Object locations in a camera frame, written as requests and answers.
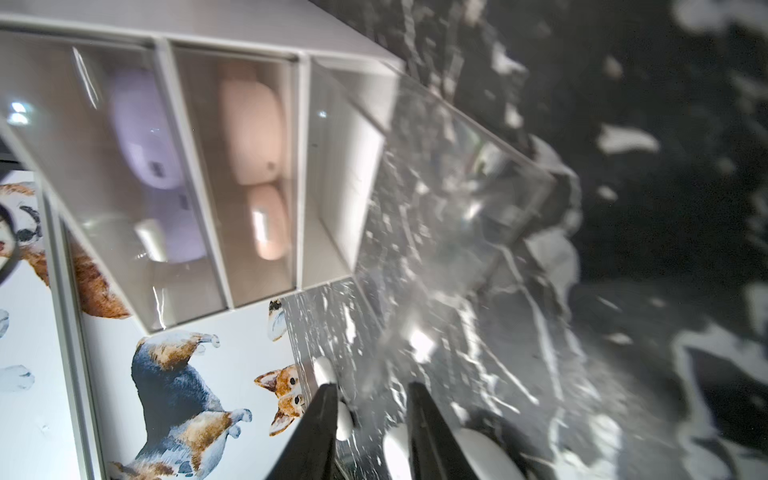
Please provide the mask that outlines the purple earphone case top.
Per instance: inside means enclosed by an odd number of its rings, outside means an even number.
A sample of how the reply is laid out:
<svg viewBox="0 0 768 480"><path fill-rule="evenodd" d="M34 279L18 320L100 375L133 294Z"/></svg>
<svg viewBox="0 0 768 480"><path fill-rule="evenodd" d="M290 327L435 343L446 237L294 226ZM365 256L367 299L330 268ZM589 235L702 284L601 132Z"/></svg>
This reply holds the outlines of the purple earphone case top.
<svg viewBox="0 0 768 480"><path fill-rule="evenodd" d="M173 190L184 180L164 101L154 75L124 70L109 85L110 119L120 150L145 185Z"/></svg>

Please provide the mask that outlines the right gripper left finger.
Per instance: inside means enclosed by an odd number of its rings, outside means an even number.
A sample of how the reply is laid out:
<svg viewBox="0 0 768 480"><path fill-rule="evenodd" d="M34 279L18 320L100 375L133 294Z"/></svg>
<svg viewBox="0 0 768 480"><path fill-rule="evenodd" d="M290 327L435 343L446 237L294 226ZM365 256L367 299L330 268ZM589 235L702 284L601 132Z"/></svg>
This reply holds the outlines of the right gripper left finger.
<svg viewBox="0 0 768 480"><path fill-rule="evenodd" d="M335 463L338 389L320 386L267 479L331 479Z"/></svg>

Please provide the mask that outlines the white earphone case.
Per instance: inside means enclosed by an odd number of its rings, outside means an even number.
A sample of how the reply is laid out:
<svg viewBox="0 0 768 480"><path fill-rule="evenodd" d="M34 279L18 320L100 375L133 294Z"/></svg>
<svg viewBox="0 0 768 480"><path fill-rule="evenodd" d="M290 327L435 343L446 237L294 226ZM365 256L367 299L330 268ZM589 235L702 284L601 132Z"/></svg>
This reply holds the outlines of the white earphone case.
<svg viewBox="0 0 768 480"><path fill-rule="evenodd" d="M313 373L318 386L338 383L333 364L325 356L317 357L313 360Z"/></svg>
<svg viewBox="0 0 768 480"><path fill-rule="evenodd" d="M525 480L518 466L489 437L467 428L457 429L453 434L478 479Z"/></svg>
<svg viewBox="0 0 768 480"><path fill-rule="evenodd" d="M411 480L408 430L405 424L397 424L386 432L382 449L391 479Z"/></svg>

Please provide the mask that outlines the white earphone case oval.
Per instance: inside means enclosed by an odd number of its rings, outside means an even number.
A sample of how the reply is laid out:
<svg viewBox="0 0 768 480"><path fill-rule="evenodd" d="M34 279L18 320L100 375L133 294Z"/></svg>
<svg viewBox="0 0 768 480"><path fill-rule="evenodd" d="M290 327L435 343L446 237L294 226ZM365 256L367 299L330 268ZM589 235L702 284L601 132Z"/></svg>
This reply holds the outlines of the white earphone case oval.
<svg viewBox="0 0 768 480"><path fill-rule="evenodd" d="M354 422L348 406L343 402L337 403L337 424L335 437L339 442L347 441L354 428Z"/></svg>

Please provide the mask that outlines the white mini drawer cabinet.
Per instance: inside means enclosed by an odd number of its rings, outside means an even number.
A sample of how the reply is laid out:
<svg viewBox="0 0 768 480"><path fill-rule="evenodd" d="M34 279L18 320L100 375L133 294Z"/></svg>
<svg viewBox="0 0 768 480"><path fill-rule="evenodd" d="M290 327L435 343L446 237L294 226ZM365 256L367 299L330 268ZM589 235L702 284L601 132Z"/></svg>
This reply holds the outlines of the white mini drawer cabinet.
<svg viewBox="0 0 768 480"><path fill-rule="evenodd" d="M1 135L154 333L353 272L402 68L308 1L5 1Z"/></svg>

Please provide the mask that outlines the purple earphone case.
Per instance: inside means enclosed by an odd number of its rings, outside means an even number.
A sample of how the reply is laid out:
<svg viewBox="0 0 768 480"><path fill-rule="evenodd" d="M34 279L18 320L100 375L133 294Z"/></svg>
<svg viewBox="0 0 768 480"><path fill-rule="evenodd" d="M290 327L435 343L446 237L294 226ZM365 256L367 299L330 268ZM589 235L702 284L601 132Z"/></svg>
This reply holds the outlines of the purple earphone case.
<svg viewBox="0 0 768 480"><path fill-rule="evenodd" d="M110 119L120 150L145 185L173 190L184 180L164 101L154 75L124 70L109 85Z"/></svg>
<svg viewBox="0 0 768 480"><path fill-rule="evenodd" d="M181 264L206 256L197 214L183 188L147 189L143 218L134 232L150 260Z"/></svg>

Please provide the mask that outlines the pink earphone case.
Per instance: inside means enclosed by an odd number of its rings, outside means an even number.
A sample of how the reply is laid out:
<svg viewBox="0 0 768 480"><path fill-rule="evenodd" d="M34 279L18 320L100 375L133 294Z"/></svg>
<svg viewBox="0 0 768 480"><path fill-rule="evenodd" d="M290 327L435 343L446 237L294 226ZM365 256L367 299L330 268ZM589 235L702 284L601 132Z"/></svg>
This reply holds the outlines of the pink earphone case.
<svg viewBox="0 0 768 480"><path fill-rule="evenodd" d="M285 161L285 119L273 89L255 80L227 79L220 88L224 139L240 185L269 183Z"/></svg>
<svg viewBox="0 0 768 480"><path fill-rule="evenodd" d="M289 224L279 191L271 184L253 186L247 200L258 255L268 261L283 258L289 247Z"/></svg>

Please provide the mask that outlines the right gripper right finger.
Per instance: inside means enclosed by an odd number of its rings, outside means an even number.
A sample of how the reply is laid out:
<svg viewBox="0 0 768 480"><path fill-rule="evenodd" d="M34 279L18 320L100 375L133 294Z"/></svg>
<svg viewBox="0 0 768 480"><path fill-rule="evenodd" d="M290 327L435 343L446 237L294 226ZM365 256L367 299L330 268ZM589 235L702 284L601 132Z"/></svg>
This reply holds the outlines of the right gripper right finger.
<svg viewBox="0 0 768 480"><path fill-rule="evenodd" d="M406 426L413 479L478 479L422 383L407 386Z"/></svg>

